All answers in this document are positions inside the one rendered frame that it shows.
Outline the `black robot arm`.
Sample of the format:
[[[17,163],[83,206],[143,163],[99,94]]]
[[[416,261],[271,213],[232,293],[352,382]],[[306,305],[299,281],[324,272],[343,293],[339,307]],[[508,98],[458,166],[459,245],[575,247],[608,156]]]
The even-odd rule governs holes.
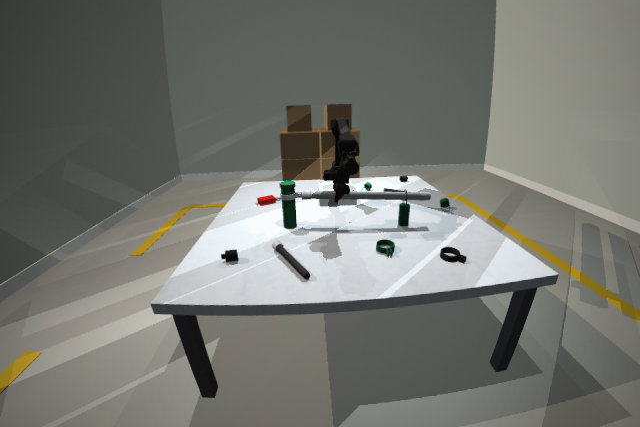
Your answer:
[[[359,171],[359,164],[355,156],[359,156],[359,143],[349,131],[349,120],[347,117],[337,117],[331,121],[331,130],[335,136],[335,160],[332,163],[331,170],[324,170],[323,178],[325,181],[338,181],[338,166],[344,168],[349,175],[354,175]],[[355,151],[356,152],[352,152]]]

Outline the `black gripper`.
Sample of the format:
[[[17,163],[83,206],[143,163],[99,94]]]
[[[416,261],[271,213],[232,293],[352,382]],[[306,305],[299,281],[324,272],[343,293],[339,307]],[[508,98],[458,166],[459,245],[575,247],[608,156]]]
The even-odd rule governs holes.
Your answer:
[[[335,193],[335,202],[337,203],[345,194],[349,195],[350,187],[346,184],[349,184],[350,175],[347,174],[344,168],[338,166],[338,181],[337,183],[333,181],[334,191]]]

